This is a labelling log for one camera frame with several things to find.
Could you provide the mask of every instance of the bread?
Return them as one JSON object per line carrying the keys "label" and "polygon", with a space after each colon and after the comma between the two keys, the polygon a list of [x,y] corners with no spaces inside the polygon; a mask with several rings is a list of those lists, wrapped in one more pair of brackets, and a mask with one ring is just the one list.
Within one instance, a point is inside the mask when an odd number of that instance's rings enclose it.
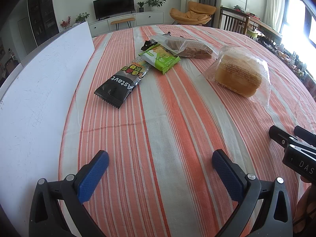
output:
{"label": "bread", "polygon": [[180,39],[173,40],[169,39],[167,45],[171,50],[180,50],[182,45],[186,45],[186,48],[177,56],[187,57],[187,58],[197,58],[197,59],[211,59],[213,50],[202,42],[191,40],[191,39]]}
{"label": "bread", "polygon": [[215,74],[215,80],[226,88],[251,97],[260,87],[260,65],[251,58],[236,58],[224,55]]}

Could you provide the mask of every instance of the clear plastic bag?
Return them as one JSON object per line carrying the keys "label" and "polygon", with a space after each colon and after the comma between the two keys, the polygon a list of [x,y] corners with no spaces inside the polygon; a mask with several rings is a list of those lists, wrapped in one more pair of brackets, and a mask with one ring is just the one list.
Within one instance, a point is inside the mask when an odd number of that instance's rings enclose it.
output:
{"label": "clear plastic bag", "polygon": [[203,76],[265,107],[269,106],[271,82],[268,65],[244,48],[222,47],[218,59]]}
{"label": "clear plastic bag", "polygon": [[151,36],[149,38],[154,39],[176,56],[197,59],[212,58],[213,49],[200,41],[173,36]]}

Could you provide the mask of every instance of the black wrapper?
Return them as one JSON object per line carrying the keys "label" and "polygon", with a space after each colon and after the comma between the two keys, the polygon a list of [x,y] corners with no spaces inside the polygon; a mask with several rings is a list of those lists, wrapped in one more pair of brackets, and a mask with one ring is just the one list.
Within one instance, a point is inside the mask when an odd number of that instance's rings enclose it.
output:
{"label": "black wrapper", "polygon": [[119,109],[150,67],[149,63],[137,57],[102,84],[94,94]]}

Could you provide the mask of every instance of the orange striped tablecloth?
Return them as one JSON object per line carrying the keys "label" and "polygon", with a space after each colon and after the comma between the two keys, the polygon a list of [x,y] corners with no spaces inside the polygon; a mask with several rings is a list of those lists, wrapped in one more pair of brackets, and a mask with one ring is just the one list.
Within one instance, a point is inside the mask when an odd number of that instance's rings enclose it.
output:
{"label": "orange striped tablecloth", "polygon": [[[148,36],[168,31],[217,49],[246,47],[266,60],[269,108],[204,79],[214,59],[183,58],[165,75],[152,68],[119,110],[94,95]],[[283,150],[268,129],[293,133],[300,125],[315,132],[316,104],[277,57],[246,36],[183,25],[121,30],[94,38],[94,45],[66,119],[59,178],[77,172],[99,150],[109,153],[110,165],[85,204],[106,236],[215,236],[236,206],[212,168],[216,149],[261,180],[283,177],[294,213],[306,184],[282,164]],[[244,234],[253,223],[254,217]]]}

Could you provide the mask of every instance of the bag of food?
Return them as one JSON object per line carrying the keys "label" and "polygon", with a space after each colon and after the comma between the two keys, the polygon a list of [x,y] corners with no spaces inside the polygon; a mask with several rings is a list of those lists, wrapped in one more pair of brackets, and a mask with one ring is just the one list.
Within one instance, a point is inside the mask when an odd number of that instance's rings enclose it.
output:
{"label": "bag of food", "polygon": [[149,38],[161,44],[173,55],[197,59],[212,58],[213,49],[200,41],[172,36],[151,36]]}
{"label": "bag of food", "polygon": [[203,76],[263,106],[269,105],[271,82],[268,65],[244,48],[222,47],[218,59]]}
{"label": "bag of food", "polygon": [[162,74],[165,74],[180,61],[179,56],[175,57],[168,53],[160,44],[150,47],[147,51],[141,53],[140,57],[160,70]]}
{"label": "bag of food", "polygon": [[150,64],[137,57],[96,89],[94,94],[119,109],[149,68]]}
{"label": "bag of food", "polygon": [[[171,36],[170,31],[167,34],[163,34],[163,36]],[[149,41],[146,40],[144,46],[140,50],[146,51],[155,44],[157,44],[157,41],[155,41],[154,39],[150,39]]]}

